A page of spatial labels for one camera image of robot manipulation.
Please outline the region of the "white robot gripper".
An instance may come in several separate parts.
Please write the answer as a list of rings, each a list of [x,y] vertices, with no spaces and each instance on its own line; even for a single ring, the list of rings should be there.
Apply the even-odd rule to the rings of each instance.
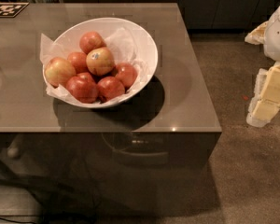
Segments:
[[[264,54],[278,61],[269,70],[260,69],[256,77],[246,122],[264,127],[280,111],[280,6],[269,18],[245,37],[245,42],[263,44]]]

